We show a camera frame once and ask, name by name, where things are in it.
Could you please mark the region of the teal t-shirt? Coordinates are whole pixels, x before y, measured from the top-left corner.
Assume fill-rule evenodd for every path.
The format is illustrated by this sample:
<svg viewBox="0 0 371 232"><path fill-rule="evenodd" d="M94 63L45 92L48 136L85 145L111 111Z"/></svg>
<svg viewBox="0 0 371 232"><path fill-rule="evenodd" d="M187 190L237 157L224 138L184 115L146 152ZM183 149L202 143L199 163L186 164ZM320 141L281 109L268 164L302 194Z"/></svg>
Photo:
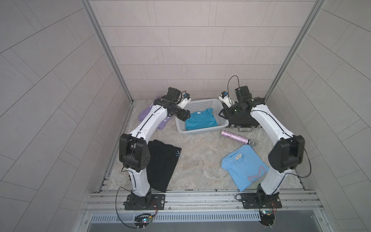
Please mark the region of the teal t-shirt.
<svg viewBox="0 0 371 232"><path fill-rule="evenodd" d="M185 121L185 128L188 131L216 127L218 123L213 115L213 109L207 108L204 111L197 111L190 114L190 118Z"/></svg>

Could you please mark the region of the black t-shirt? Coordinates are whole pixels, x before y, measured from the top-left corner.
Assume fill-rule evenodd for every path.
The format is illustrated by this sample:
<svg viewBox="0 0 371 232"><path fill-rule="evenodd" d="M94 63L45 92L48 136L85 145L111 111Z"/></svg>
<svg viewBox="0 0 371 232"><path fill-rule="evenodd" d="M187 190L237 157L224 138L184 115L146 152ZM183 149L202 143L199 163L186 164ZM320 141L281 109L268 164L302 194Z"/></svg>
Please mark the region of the black t-shirt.
<svg viewBox="0 0 371 232"><path fill-rule="evenodd" d="M148 143L150 162L147 166L147 179L152 189L165 192L172 178L182 149L164 144L159 140Z"/></svg>

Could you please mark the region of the light blue t-shirt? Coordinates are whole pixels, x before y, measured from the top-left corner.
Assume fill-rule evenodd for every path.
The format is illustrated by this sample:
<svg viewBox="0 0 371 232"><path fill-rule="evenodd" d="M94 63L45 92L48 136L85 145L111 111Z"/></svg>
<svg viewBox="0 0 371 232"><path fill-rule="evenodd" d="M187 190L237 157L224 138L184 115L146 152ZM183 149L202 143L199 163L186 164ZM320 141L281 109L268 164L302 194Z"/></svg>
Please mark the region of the light blue t-shirt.
<svg viewBox="0 0 371 232"><path fill-rule="evenodd" d="M269 171L269 167L249 145L243 145L224 157L221 168L229 172L239 191L244 191Z"/></svg>

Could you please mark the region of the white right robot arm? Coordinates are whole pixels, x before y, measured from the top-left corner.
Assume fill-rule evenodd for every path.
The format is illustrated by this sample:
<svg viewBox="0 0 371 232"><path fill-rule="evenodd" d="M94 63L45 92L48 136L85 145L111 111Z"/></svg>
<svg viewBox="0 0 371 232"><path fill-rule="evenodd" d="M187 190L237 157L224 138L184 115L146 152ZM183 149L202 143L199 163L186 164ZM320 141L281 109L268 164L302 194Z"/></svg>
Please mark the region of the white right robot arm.
<svg viewBox="0 0 371 232"><path fill-rule="evenodd" d="M235 94L237 101L233 101L226 91L220 94L219 99L223 102L224 108L219 112L219 116L231 119L234 115L247 112L266 131L274 145L268 155L271 168L257 188L257 202L263 205L278 197L279 187L285 177L291 175L292 170L302 163L305 139L284 127L271 114L262 98L252 97L247 86L238 87Z"/></svg>

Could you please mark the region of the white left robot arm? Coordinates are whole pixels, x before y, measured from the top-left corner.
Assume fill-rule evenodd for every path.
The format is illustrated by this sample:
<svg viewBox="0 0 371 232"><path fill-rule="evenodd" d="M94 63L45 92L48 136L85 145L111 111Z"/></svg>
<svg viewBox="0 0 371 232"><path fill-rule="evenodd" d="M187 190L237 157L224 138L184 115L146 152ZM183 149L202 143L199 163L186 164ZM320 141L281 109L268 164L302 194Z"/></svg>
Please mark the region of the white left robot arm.
<svg viewBox="0 0 371 232"><path fill-rule="evenodd" d="M132 183L130 197L139 208L151 204L151 187L147 179L146 167L150 162L148 142L159 126L169 116L176 116L182 121L190 118L190 111L185 106L191 101L186 91L168 88L166 95L154 100L152 107L143 121L132 132L122 134L119 139L119 161L128 172Z"/></svg>

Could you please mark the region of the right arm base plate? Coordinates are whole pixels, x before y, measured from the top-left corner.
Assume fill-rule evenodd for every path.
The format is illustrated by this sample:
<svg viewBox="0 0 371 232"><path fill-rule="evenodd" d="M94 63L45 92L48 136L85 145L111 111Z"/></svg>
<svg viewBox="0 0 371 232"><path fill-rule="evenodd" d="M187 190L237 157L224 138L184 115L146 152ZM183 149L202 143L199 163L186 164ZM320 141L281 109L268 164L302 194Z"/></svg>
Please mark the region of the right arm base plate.
<svg viewBox="0 0 371 232"><path fill-rule="evenodd" d="M243 204L244 209L279 209L282 208L279 193L266 195L264 192L241 193L236 199Z"/></svg>

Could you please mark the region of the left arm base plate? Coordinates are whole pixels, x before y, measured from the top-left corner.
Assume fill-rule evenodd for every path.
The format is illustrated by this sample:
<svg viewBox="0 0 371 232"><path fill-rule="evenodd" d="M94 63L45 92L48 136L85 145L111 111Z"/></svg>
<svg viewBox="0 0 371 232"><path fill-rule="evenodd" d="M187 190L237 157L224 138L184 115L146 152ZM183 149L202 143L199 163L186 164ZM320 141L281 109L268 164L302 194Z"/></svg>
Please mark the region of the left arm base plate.
<svg viewBox="0 0 371 232"><path fill-rule="evenodd" d="M131 193L124 202L125 210L163 210L165 194L148 193L145 197L140 197Z"/></svg>

